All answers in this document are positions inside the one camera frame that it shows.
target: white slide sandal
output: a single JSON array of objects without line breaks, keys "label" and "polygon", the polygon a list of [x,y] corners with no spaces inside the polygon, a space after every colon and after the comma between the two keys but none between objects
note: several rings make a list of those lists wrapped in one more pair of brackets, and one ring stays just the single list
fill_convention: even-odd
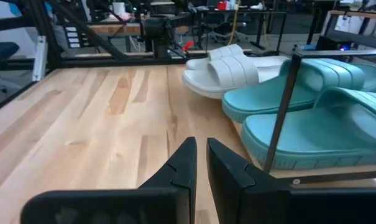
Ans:
[{"label": "white slide sandal", "polygon": [[206,58],[191,59],[186,62],[186,67],[190,70],[206,70],[208,62],[217,60],[222,57],[229,57],[232,55],[244,55],[243,49],[237,44],[231,44],[218,49],[210,50]]},{"label": "white slide sandal", "polygon": [[[210,61],[206,70],[185,70],[183,82],[199,95],[221,99],[227,91],[255,85],[278,76],[282,63],[288,59],[285,57],[269,61],[265,58],[267,57],[254,62],[253,58],[245,55],[223,57]],[[267,67],[258,66],[265,63]]]}]

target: slide sandal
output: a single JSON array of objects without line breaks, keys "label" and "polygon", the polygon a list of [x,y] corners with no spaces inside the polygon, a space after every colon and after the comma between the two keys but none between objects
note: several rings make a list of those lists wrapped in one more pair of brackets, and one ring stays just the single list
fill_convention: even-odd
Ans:
[{"label": "slide sandal", "polygon": [[244,55],[243,49],[237,44],[231,44],[228,46],[220,47],[218,49],[210,50],[207,53],[206,58],[191,59],[186,62],[186,68],[190,70],[206,70],[208,62],[217,60],[222,57],[228,57],[232,55]]},{"label": "slide sandal", "polygon": [[259,73],[248,57],[234,55],[209,62],[206,70],[185,70],[182,80],[199,95],[221,99],[229,90],[257,84]]},{"label": "slide sandal", "polygon": [[[244,146],[265,162],[276,114],[249,116]],[[286,114],[275,169],[318,169],[376,164],[376,93],[332,87],[313,108]]]},{"label": "slide sandal", "polygon": [[[291,60],[283,63],[280,75],[255,86],[224,94],[222,108],[233,121],[243,122],[253,114],[277,113],[286,85]],[[304,59],[298,71],[289,111],[313,106],[318,93],[329,87],[376,91],[376,67],[333,59]]]}]

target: red object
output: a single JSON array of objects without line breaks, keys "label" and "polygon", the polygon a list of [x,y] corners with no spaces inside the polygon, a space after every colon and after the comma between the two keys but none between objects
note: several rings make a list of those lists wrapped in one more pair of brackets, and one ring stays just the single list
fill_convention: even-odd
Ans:
[{"label": "red object", "polygon": [[187,51],[193,45],[193,41],[188,41],[185,46],[182,47],[183,51]]},{"label": "red object", "polygon": [[218,3],[217,3],[217,8],[218,8],[219,10],[226,10],[226,1],[218,2]]}]

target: white wall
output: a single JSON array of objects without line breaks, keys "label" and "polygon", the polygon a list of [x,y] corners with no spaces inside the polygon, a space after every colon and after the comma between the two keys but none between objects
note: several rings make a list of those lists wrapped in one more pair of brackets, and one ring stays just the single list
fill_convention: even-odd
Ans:
[{"label": "white wall", "polygon": [[[11,13],[8,3],[0,1],[0,19],[9,17],[15,16]],[[35,42],[27,34],[26,28],[0,31],[0,42],[15,42],[19,45],[19,51],[15,56],[34,57]]]}]

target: teal slide sandal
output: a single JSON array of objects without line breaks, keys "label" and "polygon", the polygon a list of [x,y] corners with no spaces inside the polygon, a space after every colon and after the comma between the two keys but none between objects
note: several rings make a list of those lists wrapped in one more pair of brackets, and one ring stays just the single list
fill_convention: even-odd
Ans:
[{"label": "teal slide sandal", "polygon": [[[286,85],[291,60],[284,62],[280,75],[266,82],[224,94],[222,108],[233,121],[243,122],[253,114],[277,113]],[[297,74],[289,111],[309,109],[318,93],[326,88],[376,91],[376,67],[348,64],[333,59],[304,59]]]},{"label": "teal slide sandal", "polygon": [[[265,162],[277,114],[249,116],[241,138]],[[376,164],[376,93],[333,87],[314,107],[286,114],[275,169],[318,169]]]}]

